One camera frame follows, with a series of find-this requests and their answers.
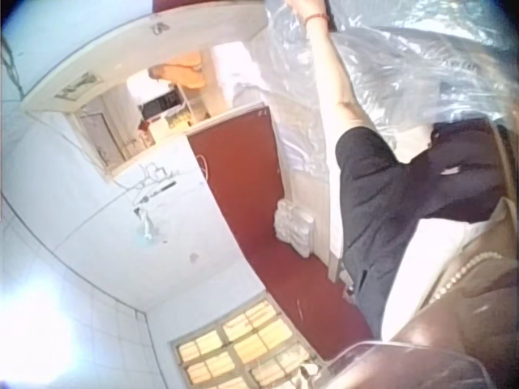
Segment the hand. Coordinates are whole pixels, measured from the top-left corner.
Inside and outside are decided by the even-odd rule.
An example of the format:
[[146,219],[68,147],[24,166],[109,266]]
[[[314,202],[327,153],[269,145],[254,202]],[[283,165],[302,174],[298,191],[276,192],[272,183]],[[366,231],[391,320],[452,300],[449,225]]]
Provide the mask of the hand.
[[286,3],[304,20],[310,15],[326,14],[324,0],[286,0]]

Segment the light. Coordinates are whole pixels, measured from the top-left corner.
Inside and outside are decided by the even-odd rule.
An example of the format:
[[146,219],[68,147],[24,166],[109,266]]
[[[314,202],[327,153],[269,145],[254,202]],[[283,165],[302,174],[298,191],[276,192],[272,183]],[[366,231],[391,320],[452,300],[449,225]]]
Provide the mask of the light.
[[69,320],[52,289],[32,285],[0,306],[0,381],[54,381],[73,363]]

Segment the black top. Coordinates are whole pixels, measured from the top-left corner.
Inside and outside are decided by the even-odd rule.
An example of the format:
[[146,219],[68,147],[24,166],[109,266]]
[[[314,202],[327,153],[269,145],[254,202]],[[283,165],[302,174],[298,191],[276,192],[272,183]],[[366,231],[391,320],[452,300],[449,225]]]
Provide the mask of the black top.
[[346,131],[337,142],[342,260],[375,338],[380,337],[385,303],[418,221],[488,220],[505,193],[486,119],[437,124],[431,137],[432,148],[409,164],[398,162],[384,140],[366,127]]

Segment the pearl necklace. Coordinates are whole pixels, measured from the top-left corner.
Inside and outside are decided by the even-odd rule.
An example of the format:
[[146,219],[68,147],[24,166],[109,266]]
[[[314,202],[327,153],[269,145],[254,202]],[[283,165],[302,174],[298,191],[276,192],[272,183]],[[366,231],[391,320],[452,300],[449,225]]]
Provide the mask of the pearl necklace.
[[441,288],[438,292],[434,294],[434,296],[431,297],[429,300],[429,304],[433,303],[436,300],[439,300],[450,288],[452,288],[455,284],[457,284],[461,278],[465,274],[467,274],[470,270],[472,270],[474,267],[479,265],[481,262],[486,261],[487,259],[502,259],[503,255],[497,254],[494,251],[488,251],[485,253],[481,253],[473,257],[464,267],[462,267],[454,276],[451,277],[451,279],[448,281],[448,283]]

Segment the woman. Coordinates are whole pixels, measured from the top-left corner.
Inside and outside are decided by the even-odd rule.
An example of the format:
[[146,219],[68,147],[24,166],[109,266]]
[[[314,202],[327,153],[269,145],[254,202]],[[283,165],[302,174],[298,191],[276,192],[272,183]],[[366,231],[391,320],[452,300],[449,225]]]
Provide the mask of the woman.
[[466,353],[507,387],[518,369],[517,211],[495,127],[437,123],[431,148],[399,163],[355,98],[324,1],[287,2],[310,41],[341,170],[342,260],[375,338]]

